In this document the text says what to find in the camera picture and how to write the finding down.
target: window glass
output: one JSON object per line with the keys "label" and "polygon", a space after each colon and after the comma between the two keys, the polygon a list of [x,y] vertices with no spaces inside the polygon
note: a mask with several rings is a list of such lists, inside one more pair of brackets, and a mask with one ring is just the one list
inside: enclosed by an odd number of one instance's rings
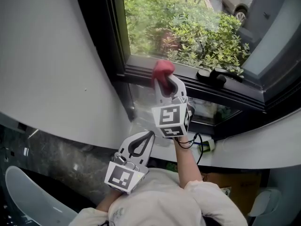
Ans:
{"label": "window glass", "polygon": [[124,0],[131,55],[259,76],[294,35],[301,0]]}
{"label": "window glass", "polygon": [[[152,88],[130,84],[135,106],[136,121],[150,130],[155,130],[151,108],[156,105],[155,91]],[[215,104],[205,100],[189,98],[195,109],[193,121],[216,125],[239,113],[239,110]]]}

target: window latch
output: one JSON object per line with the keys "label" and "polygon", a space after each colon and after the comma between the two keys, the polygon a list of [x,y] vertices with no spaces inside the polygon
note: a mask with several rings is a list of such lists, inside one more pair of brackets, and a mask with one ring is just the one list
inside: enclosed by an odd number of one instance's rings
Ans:
{"label": "window latch", "polygon": [[238,75],[229,72],[228,70],[224,70],[221,68],[214,68],[211,72],[207,70],[200,69],[197,72],[197,78],[209,85],[216,86],[216,87],[223,87],[226,83],[227,79],[225,78],[231,77],[236,81],[242,83],[243,79]]}

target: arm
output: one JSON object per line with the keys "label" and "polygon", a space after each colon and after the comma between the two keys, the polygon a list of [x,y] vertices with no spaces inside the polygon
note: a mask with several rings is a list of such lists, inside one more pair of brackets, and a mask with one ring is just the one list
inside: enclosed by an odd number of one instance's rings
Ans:
{"label": "arm", "polygon": [[[178,137],[180,142],[187,142],[187,136]],[[178,162],[178,173],[180,179],[180,187],[184,188],[188,182],[202,181],[202,175],[198,169],[195,159],[190,149],[184,149],[174,139],[175,153]]]}
{"label": "arm", "polygon": [[112,203],[122,195],[121,192],[111,189],[110,193],[99,203],[96,207],[97,210],[108,212]]}
{"label": "arm", "polygon": [[191,182],[185,190],[197,202],[204,216],[214,219],[223,226],[247,226],[243,214],[234,202],[226,196],[217,184]]}

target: cardboard box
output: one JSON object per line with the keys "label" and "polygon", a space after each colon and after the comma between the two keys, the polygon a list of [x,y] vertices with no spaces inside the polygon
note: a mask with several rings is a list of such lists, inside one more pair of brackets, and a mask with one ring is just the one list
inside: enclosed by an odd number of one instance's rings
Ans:
{"label": "cardboard box", "polygon": [[259,190],[261,173],[242,174],[203,174],[205,182],[217,184],[229,194],[229,198],[237,205],[244,216],[251,211]]}

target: red towel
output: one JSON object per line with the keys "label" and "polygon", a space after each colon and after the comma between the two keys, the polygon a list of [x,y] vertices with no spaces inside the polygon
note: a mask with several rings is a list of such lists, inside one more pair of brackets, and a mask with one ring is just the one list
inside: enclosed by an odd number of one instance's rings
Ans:
{"label": "red towel", "polygon": [[151,85],[154,88],[154,80],[157,79],[162,85],[164,92],[169,95],[172,88],[169,87],[166,77],[172,74],[175,70],[174,64],[168,60],[158,60],[152,70]]}

